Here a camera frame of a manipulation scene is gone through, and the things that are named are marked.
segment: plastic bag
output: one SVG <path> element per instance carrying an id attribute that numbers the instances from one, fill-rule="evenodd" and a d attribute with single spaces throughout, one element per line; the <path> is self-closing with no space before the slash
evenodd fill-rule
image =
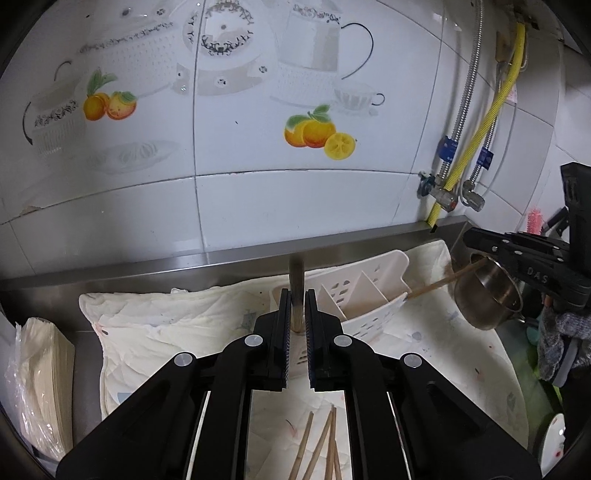
<path id="1" fill-rule="evenodd" d="M 55 325 L 30 318 L 24 327 L 16 325 L 5 373 L 21 434 L 57 461 L 72 449 L 73 355 L 74 346 Z"/>

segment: small stainless steel pot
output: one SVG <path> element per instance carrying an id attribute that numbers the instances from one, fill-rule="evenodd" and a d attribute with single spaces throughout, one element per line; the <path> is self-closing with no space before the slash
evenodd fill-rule
<path id="1" fill-rule="evenodd" d="M 483 255 L 472 254 L 476 263 Z M 491 330 L 512 316 L 523 306 L 521 293 L 511 276 L 495 260 L 460 277 L 454 288 L 454 297 L 464 318 L 480 330 Z"/>

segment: pink brush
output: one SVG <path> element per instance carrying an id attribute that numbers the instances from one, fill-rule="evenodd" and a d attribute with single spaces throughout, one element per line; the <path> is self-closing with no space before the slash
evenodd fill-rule
<path id="1" fill-rule="evenodd" d="M 531 209 L 527 214 L 527 233 L 541 235 L 542 225 L 544 225 L 544 217 L 542 217 L 542 212 L 540 212 L 540 209 Z"/>

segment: metal ledge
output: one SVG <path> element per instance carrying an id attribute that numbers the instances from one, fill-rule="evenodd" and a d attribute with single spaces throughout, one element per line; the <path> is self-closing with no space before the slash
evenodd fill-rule
<path id="1" fill-rule="evenodd" d="M 224 286 L 250 278 L 285 274 L 289 255 L 302 254 L 307 270 L 373 257 L 393 249 L 407 250 L 443 239 L 450 250 L 470 224 L 464 216 L 439 222 L 435 233 L 425 222 L 279 242 L 255 247 L 34 275 L 0 282 L 0 303 L 12 322 L 31 316 L 51 320 L 64 332 L 83 332 L 90 324 L 78 307 L 83 293 L 169 293 Z"/>

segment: white towel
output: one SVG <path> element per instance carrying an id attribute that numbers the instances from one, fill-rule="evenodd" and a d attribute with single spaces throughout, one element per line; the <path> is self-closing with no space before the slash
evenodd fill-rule
<path id="1" fill-rule="evenodd" d="M 407 252 L 404 280 L 412 288 L 432 283 L 450 272 L 443 241 Z M 100 376 L 103 418 L 172 356 L 221 351 L 246 334 L 256 317 L 271 306 L 269 292 L 288 283 L 286 275 L 249 280 L 197 293 L 89 294 L 80 308 L 103 346 Z M 472 327 L 450 292 L 440 288 L 411 300 L 394 314 L 370 345 L 377 353 L 399 358 L 416 352 L 437 368 L 485 413 L 527 446 L 525 402 L 513 367 L 498 335 Z M 337 445 L 343 478 L 351 478 L 349 439 L 342 392 L 315 393 L 307 376 L 290 378 L 281 393 L 254 392 L 247 457 L 247 478 L 287 478 L 309 411 L 315 412 L 300 477 L 329 412 L 337 407 Z M 313 480 L 324 475 L 326 445 Z"/>

